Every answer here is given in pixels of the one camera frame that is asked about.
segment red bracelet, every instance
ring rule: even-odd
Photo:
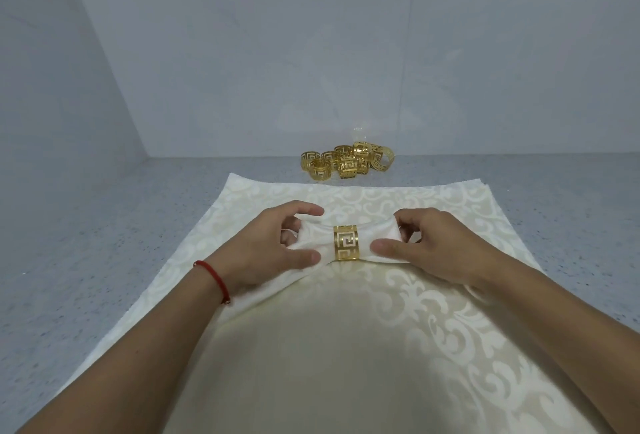
[[[231,302],[231,297],[229,296],[229,290],[227,289],[225,282],[222,279],[220,279],[220,276],[218,275],[218,273],[215,272],[215,270],[213,270],[213,267],[208,265],[204,260],[196,260],[193,263],[193,267],[196,267],[196,266],[202,266],[209,271],[209,274],[213,276],[213,279],[216,280],[216,282],[220,286],[220,290],[222,291],[222,304],[229,304]]]

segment cream damask fabric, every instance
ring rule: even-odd
[[[327,225],[364,225],[398,208],[437,207],[539,268],[479,180],[367,188],[230,175],[217,201],[72,379],[155,306],[194,260],[263,208],[293,199],[323,206],[318,223]],[[200,341],[165,432],[609,432],[508,313],[409,265],[332,262],[223,319],[213,320]]]

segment person's left arm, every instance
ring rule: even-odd
[[[324,210],[298,201],[267,209],[206,258],[232,296],[286,270],[318,263],[314,250],[286,248],[296,240],[289,230],[300,228],[295,213],[318,216]],[[158,432],[180,375],[222,299],[207,270],[193,268],[19,433]]]

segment person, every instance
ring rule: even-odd
[[[295,242],[292,231],[300,229],[295,214],[323,213],[299,201],[264,210],[206,263],[232,296],[288,269],[309,267],[320,260],[318,252],[286,245]],[[640,335],[494,248],[448,212],[403,209],[395,215],[403,241],[374,241],[373,252],[490,294],[519,318],[615,432],[638,432]],[[410,243],[418,231],[420,242]],[[158,432],[180,375],[222,299],[212,275],[194,267],[19,432]]]

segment speckled countertop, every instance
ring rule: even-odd
[[[311,182],[296,158],[151,159],[0,275],[0,431],[52,397],[219,195],[229,172]],[[480,178],[556,282],[640,330],[640,154],[398,157],[329,184]]]

